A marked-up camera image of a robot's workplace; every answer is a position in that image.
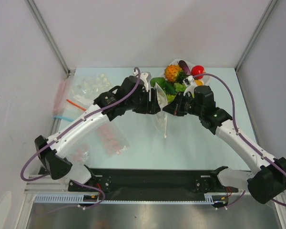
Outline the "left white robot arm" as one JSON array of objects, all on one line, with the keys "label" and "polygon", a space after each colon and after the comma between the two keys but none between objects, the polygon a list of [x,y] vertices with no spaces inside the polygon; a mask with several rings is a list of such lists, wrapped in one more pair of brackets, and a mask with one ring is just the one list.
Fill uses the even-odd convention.
[{"label": "left white robot arm", "polygon": [[38,158],[53,180],[74,180],[85,191],[95,187],[95,178],[89,168],[74,165],[67,158],[69,150],[88,133],[124,115],[128,110],[148,115],[160,112],[157,92],[148,87],[150,79],[149,72],[143,72],[139,77],[125,78],[122,85],[101,93],[88,110],[66,128],[47,138],[40,135],[34,140]]}]

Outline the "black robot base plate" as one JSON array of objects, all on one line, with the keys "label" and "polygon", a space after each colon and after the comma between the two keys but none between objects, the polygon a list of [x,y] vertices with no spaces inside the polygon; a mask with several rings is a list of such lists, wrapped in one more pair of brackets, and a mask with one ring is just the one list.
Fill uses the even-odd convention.
[{"label": "black robot base plate", "polygon": [[199,201],[205,193],[237,193],[222,186],[211,170],[91,169],[87,185],[107,201]]}]

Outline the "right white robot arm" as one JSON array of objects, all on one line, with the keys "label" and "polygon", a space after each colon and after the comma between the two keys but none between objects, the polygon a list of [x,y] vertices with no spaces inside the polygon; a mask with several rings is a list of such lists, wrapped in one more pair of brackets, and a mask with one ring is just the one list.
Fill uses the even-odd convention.
[{"label": "right white robot arm", "polygon": [[178,93],[163,108],[174,116],[198,116],[203,127],[225,141],[247,164],[249,171],[220,167],[210,179],[211,188],[222,191],[235,187],[248,191],[259,203],[265,204],[286,190],[286,159],[277,159],[255,142],[246,139],[233,117],[216,106],[209,86],[198,86],[194,95]]}]

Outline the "clear white-dotted zip bag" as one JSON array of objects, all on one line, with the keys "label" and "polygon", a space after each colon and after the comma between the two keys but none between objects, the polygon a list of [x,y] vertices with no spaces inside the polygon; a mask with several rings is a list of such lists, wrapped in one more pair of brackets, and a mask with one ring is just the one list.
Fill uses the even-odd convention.
[{"label": "clear white-dotted zip bag", "polygon": [[163,111],[163,108],[168,105],[167,97],[163,89],[158,83],[155,83],[154,89],[157,92],[157,101],[160,107],[160,112],[158,112],[154,117],[154,126],[159,132],[161,132],[164,138],[167,138],[167,113]]}]

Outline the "green toy grape bunch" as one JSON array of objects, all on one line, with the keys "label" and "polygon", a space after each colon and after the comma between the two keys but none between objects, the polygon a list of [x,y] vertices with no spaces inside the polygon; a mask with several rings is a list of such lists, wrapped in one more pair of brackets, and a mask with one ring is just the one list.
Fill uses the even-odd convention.
[{"label": "green toy grape bunch", "polygon": [[186,85],[184,83],[174,83],[174,89],[175,91],[178,92],[182,92],[184,93],[186,90]]}]

